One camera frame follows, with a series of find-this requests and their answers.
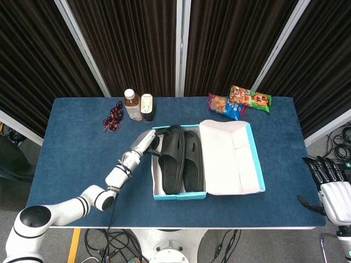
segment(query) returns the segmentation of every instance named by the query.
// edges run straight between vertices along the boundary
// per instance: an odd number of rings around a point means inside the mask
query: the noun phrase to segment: red grapes
[[[103,120],[104,129],[115,132],[119,130],[121,122],[123,119],[123,103],[121,101],[117,102],[116,107],[110,110],[110,115]]]

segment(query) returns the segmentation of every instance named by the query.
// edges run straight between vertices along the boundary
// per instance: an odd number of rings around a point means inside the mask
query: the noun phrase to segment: metal frame
[[[259,85],[261,84],[263,78],[269,71],[270,67],[272,66],[274,60],[278,56],[281,48],[285,44],[286,40],[288,39],[290,33],[296,26],[298,20],[300,19],[301,15],[305,11],[306,7],[308,6],[310,0],[299,0],[298,3],[296,4],[293,12],[291,13],[290,18],[288,19],[287,23],[285,24],[283,31],[281,31],[281,34],[275,43],[275,46],[273,50],[271,51],[267,61],[265,62],[263,68],[261,69],[261,72],[259,73],[257,79],[255,80],[252,90],[257,90]]]
[[[72,10],[70,6],[68,5],[68,2],[66,0],[54,0],[56,6],[58,7],[62,17],[64,18],[69,30],[71,31],[71,34],[73,38],[75,39],[86,63],[88,64],[95,80],[97,81],[101,91],[103,92],[105,97],[111,97],[111,94],[105,84],[105,81],[99,71],[99,68],[97,64],[95,63],[95,60],[93,58],[92,53],[90,52],[90,49],[88,47],[88,44],[81,32],[80,27],[78,26],[78,23],[72,13]]]
[[[39,135],[25,127],[23,124],[19,123],[16,121],[14,118],[12,118],[10,115],[6,114],[3,111],[0,111],[0,122],[6,124],[8,127],[16,130],[16,132],[19,132],[23,136],[26,136],[28,139],[31,141],[35,142],[36,144],[39,144],[40,146],[43,145],[43,138],[41,138]]]
[[[177,29],[175,36],[175,95],[184,96],[186,57],[190,25],[191,0],[177,0]]]
[[[320,244],[320,249],[322,250],[322,253],[323,253],[324,263],[328,263],[327,253],[324,247],[324,240],[326,237],[337,238],[337,236],[336,234],[330,234],[330,233],[322,233],[319,236],[319,244]]]
[[[318,141],[320,138],[323,136],[327,135],[328,133],[331,133],[333,130],[339,128],[341,125],[351,121],[351,109],[348,110],[347,112],[341,114],[339,117],[325,125],[323,128],[319,129],[316,131],[314,134],[311,136],[307,137],[305,139],[305,145],[306,147],[314,143],[315,141]]]

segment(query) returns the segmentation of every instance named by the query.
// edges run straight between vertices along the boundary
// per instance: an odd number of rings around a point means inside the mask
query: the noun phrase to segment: slipper
[[[167,195],[178,194],[182,187],[185,156],[185,136],[179,125],[163,131],[161,156],[162,188]]]
[[[200,138],[191,130],[185,131],[185,162],[183,181],[186,192],[203,191],[203,164]]]

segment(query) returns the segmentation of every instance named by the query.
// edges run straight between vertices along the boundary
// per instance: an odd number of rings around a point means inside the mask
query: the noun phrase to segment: dark curtain
[[[312,0],[258,90],[294,98],[305,138],[350,109],[351,2]]]
[[[177,0],[69,0],[113,96],[174,96]]]
[[[297,0],[192,0],[185,96],[250,89]]]
[[[57,97],[102,96],[54,1],[0,1],[0,110],[44,136]]]

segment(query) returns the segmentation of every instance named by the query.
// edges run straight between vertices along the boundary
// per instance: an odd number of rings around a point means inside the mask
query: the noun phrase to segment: blue snack bag
[[[239,121],[245,113],[246,106],[230,102],[229,97],[217,96],[208,93],[208,108],[216,113],[223,114]]]

